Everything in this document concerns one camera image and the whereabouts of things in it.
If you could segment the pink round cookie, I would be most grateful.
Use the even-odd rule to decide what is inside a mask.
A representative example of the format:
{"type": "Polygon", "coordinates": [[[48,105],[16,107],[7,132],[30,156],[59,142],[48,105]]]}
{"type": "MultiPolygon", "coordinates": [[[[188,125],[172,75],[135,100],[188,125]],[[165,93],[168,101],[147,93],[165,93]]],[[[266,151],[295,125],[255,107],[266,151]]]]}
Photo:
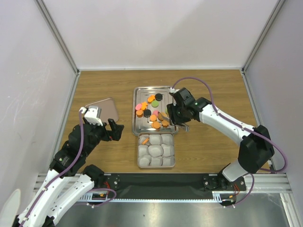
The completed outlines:
{"type": "Polygon", "coordinates": [[[156,116],[158,115],[158,113],[159,113],[158,110],[154,110],[154,111],[152,112],[152,114],[153,114],[153,115],[156,115],[156,116]]]}

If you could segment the orange round dotted cookie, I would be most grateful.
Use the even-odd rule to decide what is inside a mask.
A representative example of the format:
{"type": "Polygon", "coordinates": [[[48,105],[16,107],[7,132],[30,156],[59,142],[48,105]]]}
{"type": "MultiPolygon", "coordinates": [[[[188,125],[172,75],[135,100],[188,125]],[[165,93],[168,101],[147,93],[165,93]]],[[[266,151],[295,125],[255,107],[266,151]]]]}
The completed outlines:
{"type": "Polygon", "coordinates": [[[159,119],[160,121],[164,121],[164,120],[168,121],[168,120],[169,120],[169,118],[168,118],[168,116],[166,115],[166,113],[163,113],[163,112],[158,112],[158,119],[159,119]]]}

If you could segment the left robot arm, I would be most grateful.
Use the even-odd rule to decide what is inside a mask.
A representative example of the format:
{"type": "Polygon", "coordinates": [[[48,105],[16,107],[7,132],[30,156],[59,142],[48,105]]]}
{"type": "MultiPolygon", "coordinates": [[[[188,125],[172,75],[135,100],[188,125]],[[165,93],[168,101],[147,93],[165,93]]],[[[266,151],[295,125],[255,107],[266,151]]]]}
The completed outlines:
{"type": "Polygon", "coordinates": [[[54,227],[64,214],[86,193],[102,190],[102,197],[116,192],[112,189],[104,172],[95,165],[86,166],[76,182],[66,191],[63,189],[71,182],[78,170],[86,163],[86,158],[101,141],[119,141],[124,129],[113,119],[106,124],[89,124],[80,119],[59,150],[47,175],[33,200],[26,209],[15,217],[14,227],[54,227]]]}

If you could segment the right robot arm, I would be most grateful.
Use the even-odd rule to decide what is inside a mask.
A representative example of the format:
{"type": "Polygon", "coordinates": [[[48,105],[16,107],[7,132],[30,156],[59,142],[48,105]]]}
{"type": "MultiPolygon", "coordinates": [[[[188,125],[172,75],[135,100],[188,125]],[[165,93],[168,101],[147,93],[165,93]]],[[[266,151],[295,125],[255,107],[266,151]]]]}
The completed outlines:
{"type": "Polygon", "coordinates": [[[256,173],[274,155],[266,127],[245,124],[222,112],[208,99],[195,99],[186,88],[171,87],[169,94],[173,98],[167,105],[171,125],[185,126],[195,120],[215,128],[239,146],[238,158],[220,172],[218,185],[221,189],[229,190],[239,177],[256,173]]]}

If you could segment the metal tongs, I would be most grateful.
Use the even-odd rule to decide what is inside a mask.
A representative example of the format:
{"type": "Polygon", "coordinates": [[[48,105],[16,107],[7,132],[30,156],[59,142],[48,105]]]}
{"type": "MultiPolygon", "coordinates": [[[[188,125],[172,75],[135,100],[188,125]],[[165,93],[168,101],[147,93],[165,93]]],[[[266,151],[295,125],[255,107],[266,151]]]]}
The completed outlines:
{"type": "Polygon", "coordinates": [[[170,117],[168,117],[168,118],[169,118],[169,120],[168,120],[169,124],[171,126],[178,127],[180,129],[183,129],[186,132],[189,132],[189,126],[186,123],[178,123],[178,122],[175,122],[173,118],[172,119],[170,117]]]}

